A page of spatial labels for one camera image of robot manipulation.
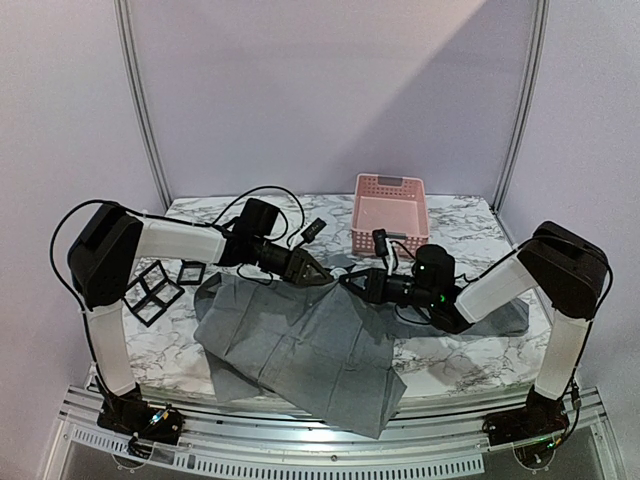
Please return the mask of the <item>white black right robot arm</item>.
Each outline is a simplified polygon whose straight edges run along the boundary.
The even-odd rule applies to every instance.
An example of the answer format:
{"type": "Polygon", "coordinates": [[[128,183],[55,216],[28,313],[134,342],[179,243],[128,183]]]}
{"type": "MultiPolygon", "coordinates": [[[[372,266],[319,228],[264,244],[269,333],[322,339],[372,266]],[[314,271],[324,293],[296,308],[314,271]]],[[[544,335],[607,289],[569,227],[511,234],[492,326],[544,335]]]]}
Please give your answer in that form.
{"type": "Polygon", "coordinates": [[[563,397],[569,394],[573,406],[580,406],[577,367],[613,284],[608,257],[596,245],[545,221],[465,286],[456,283],[454,257],[435,244],[416,250],[408,275],[391,267],[367,268],[342,275],[339,282],[367,303],[409,307],[448,334],[522,322],[528,306],[521,295],[540,289],[553,309],[540,371],[524,406],[488,415],[483,430],[493,445],[532,439],[542,453],[555,451],[572,435],[577,422],[566,414],[563,397]]]}

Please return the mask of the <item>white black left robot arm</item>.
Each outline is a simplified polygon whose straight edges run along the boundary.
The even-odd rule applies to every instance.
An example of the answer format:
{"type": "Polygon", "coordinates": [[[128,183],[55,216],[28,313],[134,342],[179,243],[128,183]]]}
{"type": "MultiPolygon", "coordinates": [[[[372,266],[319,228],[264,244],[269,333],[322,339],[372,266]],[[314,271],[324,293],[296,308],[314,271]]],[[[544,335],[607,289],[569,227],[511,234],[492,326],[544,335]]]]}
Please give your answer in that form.
{"type": "Polygon", "coordinates": [[[70,289],[81,307],[103,397],[97,424],[128,436],[128,451],[142,457],[147,443],[178,444],[184,417],[170,405],[154,406],[142,398],[127,358],[123,313],[129,311],[150,326],[184,290],[166,276],[156,282],[144,274],[135,276],[138,261],[152,258],[156,270],[163,268],[163,259],[178,259],[199,269],[251,265],[292,285],[320,286],[332,277],[304,246],[325,224],[315,220],[303,230],[300,244],[284,247],[271,236],[279,208],[255,198],[225,223],[146,216],[112,201],[96,204],[96,212],[67,255],[70,289]]]}

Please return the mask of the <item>grey button-up shirt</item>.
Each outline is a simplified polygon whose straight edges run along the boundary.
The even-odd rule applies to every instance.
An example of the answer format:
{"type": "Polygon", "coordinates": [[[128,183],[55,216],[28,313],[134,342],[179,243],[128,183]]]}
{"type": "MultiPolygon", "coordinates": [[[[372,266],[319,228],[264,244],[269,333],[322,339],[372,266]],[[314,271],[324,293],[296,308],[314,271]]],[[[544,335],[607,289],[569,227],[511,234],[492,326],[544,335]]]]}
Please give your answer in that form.
{"type": "Polygon", "coordinates": [[[197,289],[195,340],[221,403],[273,392],[328,424],[377,439],[406,386],[392,366],[400,339],[439,338],[338,282],[264,285],[217,272],[197,289]]]}

